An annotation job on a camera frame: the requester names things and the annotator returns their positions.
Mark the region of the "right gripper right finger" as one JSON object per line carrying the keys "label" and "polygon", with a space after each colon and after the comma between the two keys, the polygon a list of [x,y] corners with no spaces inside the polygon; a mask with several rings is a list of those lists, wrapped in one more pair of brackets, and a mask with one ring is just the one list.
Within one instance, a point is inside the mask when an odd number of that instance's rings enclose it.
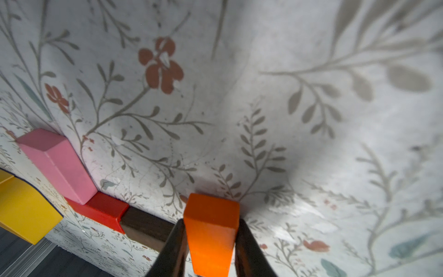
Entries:
{"label": "right gripper right finger", "polygon": [[235,269],[238,277],[277,277],[243,219],[235,239]]}

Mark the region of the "pink building block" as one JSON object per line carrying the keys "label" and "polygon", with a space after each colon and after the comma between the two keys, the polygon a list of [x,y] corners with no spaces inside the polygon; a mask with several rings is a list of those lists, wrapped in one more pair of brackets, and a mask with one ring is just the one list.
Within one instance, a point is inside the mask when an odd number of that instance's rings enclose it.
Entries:
{"label": "pink building block", "polygon": [[85,204],[98,192],[66,137],[35,129],[16,143],[63,197]]}

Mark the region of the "brown building block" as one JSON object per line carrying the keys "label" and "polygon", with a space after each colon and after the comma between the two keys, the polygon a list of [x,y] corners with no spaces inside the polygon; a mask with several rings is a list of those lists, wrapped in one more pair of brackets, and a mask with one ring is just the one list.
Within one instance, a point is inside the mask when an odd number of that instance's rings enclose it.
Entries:
{"label": "brown building block", "polygon": [[120,225],[131,240],[157,252],[162,251],[174,228],[173,223],[134,207],[128,208]]}

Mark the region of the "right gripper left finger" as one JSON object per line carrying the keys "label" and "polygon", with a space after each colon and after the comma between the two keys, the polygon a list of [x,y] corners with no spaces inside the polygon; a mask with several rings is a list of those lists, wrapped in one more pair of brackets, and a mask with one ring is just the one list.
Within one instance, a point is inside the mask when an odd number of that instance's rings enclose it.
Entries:
{"label": "right gripper left finger", "polygon": [[186,228],[180,219],[145,277],[183,277],[188,252]]}

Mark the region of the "orange building block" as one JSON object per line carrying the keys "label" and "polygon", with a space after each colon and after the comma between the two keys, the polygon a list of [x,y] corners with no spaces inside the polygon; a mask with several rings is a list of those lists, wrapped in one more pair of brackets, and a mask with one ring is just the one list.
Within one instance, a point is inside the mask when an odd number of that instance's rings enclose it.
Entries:
{"label": "orange building block", "polygon": [[239,228],[237,202],[190,194],[183,213],[193,271],[202,277],[227,277]]}

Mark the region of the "red building block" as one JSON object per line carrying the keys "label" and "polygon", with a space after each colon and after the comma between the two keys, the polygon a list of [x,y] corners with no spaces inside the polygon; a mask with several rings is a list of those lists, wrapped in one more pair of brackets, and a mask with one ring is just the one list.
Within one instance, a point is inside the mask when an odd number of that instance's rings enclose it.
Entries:
{"label": "red building block", "polygon": [[129,209],[129,204],[101,192],[97,192],[87,203],[81,205],[65,199],[74,211],[110,229],[125,234],[120,221]]}

